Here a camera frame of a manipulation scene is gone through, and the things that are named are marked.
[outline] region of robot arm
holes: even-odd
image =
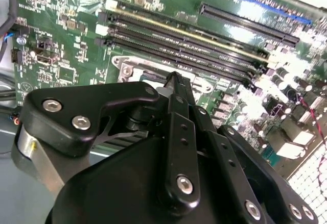
[[[94,144],[140,130],[146,139],[90,167]],[[160,94],[143,82],[29,93],[12,157],[53,193],[47,223],[318,223],[175,72]]]

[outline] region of blue wire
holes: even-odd
[[[4,38],[4,42],[7,42],[7,39],[14,36],[13,33],[7,34],[6,37]]]

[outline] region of motherboard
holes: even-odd
[[[296,0],[18,2],[11,30],[18,105],[40,88],[162,87],[177,71],[213,124],[237,129],[271,165],[299,157],[314,138],[300,100],[326,104],[324,8]]]

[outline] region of black pcie slot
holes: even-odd
[[[291,47],[295,47],[296,44],[300,42],[299,38],[294,37],[290,34],[283,33],[279,30],[248,20],[244,17],[240,17],[232,13],[220,10],[204,3],[202,3],[200,6],[200,14],[231,26],[246,29],[248,31],[281,42]]]
[[[183,26],[184,30],[187,30],[189,32],[196,33],[196,34],[198,34],[198,32],[203,32],[204,34],[200,34],[201,36],[205,36],[205,37],[209,36],[210,39],[212,39],[212,40],[215,40],[217,42],[224,43],[227,45],[235,46],[246,52],[257,54],[258,56],[263,57],[263,58],[269,57],[269,53],[267,51],[265,51],[264,49],[259,49],[250,44],[243,43],[238,40],[229,38],[227,36],[220,35],[218,33],[212,32],[208,29],[204,29],[202,27],[195,26],[195,25],[190,25],[189,23],[185,23],[185,22],[177,20],[173,17],[162,15],[161,13],[158,13],[158,12],[149,11],[149,10],[146,10],[146,9],[138,7],[138,6],[131,5],[126,2],[118,1],[118,5],[122,8],[133,10],[135,13],[138,13],[139,15],[145,16],[145,17],[153,19],[155,21],[162,22],[164,24],[172,23],[175,25]]]
[[[250,84],[250,82],[247,79],[243,79],[243,78],[234,76],[232,74],[221,72],[214,68],[206,67],[201,64],[197,64],[197,63],[191,62],[189,60],[185,60],[183,58],[177,58],[175,56],[172,56],[172,55],[169,55],[166,53],[162,53],[159,50],[149,48],[148,46],[144,46],[139,43],[133,43],[133,42],[129,42],[129,41],[126,41],[123,39],[118,39],[118,38],[112,38],[111,44],[117,44],[118,46],[128,48],[133,52],[145,54],[145,55],[149,56],[150,58],[155,58],[157,60],[163,60],[163,61],[170,61],[176,67],[178,67],[178,65],[180,64],[185,67],[192,68],[195,72],[207,73],[207,74],[213,76],[214,79],[224,78],[224,79],[234,81],[239,84],[243,84],[245,87],[247,87]]]
[[[140,41],[143,42],[147,42],[149,44],[154,43],[154,44],[158,44],[160,46],[164,46],[170,49],[173,49],[174,51],[177,51],[180,54],[187,54],[187,55],[191,55],[193,57],[199,58],[202,61],[205,61],[209,64],[211,64],[212,66],[221,66],[222,69],[224,68],[223,66],[225,66],[228,69],[232,69],[232,71],[238,72],[240,75],[244,75],[244,76],[248,76],[249,73],[253,75],[256,74],[255,70],[250,69],[250,68],[246,68],[246,67],[242,67],[242,66],[238,66],[229,62],[225,62],[225,61],[221,61],[217,58],[202,54],[202,53],[198,53],[196,51],[193,50],[189,50],[186,48],[181,48],[178,45],[169,43],[169,42],[165,42],[163,40],[160,39],[156,39],[154,37],[148,36],[148,35],[144,35],[142,33],[138,33],[138,32],[134,32],[132,30],[129,29],[125,29],[125,28],[120,28],[120,27],[116,27],[116,33],[117,34],[124,34],[126,37],[133,37],[136,38]]]
[[[242,56],[242,55],[237,54],[237,53],[233,53],[231,51],[225,50],[225,49],[217,47],[217,46],[210,45],[208,43],[205,44],[202,41],[199,41],[199,40],[196,40],[196,39],[191,39],[191,38],[185,37],[185,36],[183,36],[181,34],[178,34],[178,33],[172,32],[172,31],[167,31],[166,29],[162,29],[162,28],[160,28],[158,26],[152,26],[152,25],[150,25],[148,23],[145,23],[145,22],[142,22],[142,21],[139,21],[139,20],[136,20],[136,19],[132,19],[130,17],[119,15],[117,22],[128,25],[128,26],[130,26],[132,24],[132,25],[135,25],[136,27],[141,27],[141,28],[144,28],[146,30],[151,30],[153,33],[156,33],[156,34],[158,34],[160,36],[163,36],[163,37],[166,37],[166,38],[171,38],[171,39],[174,39],[174,40],[178,40],[178,41],[183,42],[185,44],[193,45],[193,46],[195,46],[195,47],[197,47],[199,49],[206,50],[207,52],[208,51],[213,52],[216,55],[222,56],[222,57],[224,57],[226,59],[232,59],[236,63],[239,62],[239,63],[242,63],[244,65],[254,65],[255,68],[258,68],[261,65],[260,62],[257,62],[256,60],[253,60],[252,58],[245,57],[245,56]]]

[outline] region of mounting screw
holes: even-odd
[[[19,45],[26,45],[27,40],[26,40],[26,38],[23,37],[23,36],[18,36],[17,39],[16,39],[16,42],[17,42],[17,44],[19,44]]]
[[[180,103],[184,103],[183,98],[181,98],[180,96],[177,96],[176,100],[178,100]]]
[[[298,218],[299,220],[301,220],[302,219],[301,212],[294,205],[292,205],[292,204],[290,204],[289,207],[290,207],[290,210],[291,210],[292,214],[296,218]]]
[[[153,91],[153,89],[151,89],[150,87],[145,88],[145,91],[146,91],[147,93],[149,93],[150,95],[154,95],[154,91]]]
[[[78,130],[86,131],[91,127],[91,122],[87,117],[76,116],[72,120],[72,125]]]
[[[52,99],[45,100],[42,105],[46,111],[52,113],[59,112],[62,109],[61,103]]]
[[[255,220],[260,220],[260,218],[261,218],[260,211],[259,211],[258,207],[254,203],[252,203],[250,200],[247,200],[245,202],[245,207],[246,207],[247,212],[249,212],[249,214]]]
[[[227,128],[227,131],[229,132],[229,134],[235,135],[234,131],[231,128]]]
[[[203,109],[203,108],[199,108],[199,111],[200,111],[200,113],[202,113],[203,115],[205,115],[206,114],[206,111]]]
[[[305,212],[306,216],[310,219],[313,220],[315,217],[313,216],[313,214],[311,213],[311,211],[305,207],[304,205],[302,205],[302,209]]]
[[[191,194],[193,192],[192,182],[186,177],[178,177],[177,186],[185,194]]]

